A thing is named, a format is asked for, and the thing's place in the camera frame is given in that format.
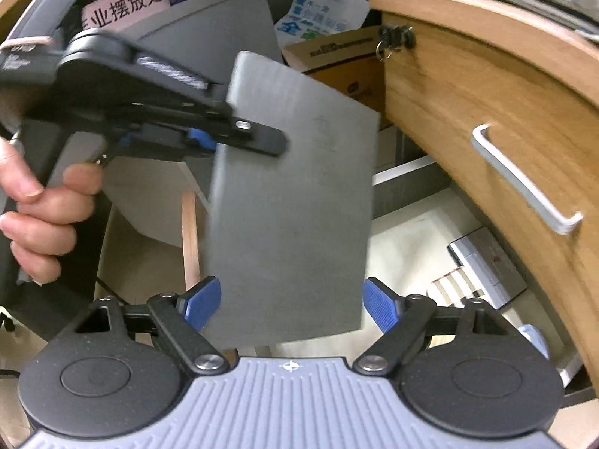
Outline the person's left hand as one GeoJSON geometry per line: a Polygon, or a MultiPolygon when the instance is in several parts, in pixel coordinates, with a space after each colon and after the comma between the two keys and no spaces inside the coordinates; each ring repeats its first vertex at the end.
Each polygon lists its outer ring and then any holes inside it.
{"type": "Polygon", "coordinates": [[[1,232],[24,273],[38,285],[60,277],[59,258],[77,242],[74,225],[89,219],[103,172],[95,163],[68,166],[60,187],[43,187],[21,154],[1,141],[1,187],[16,210],[1,215],[1,232]]]}

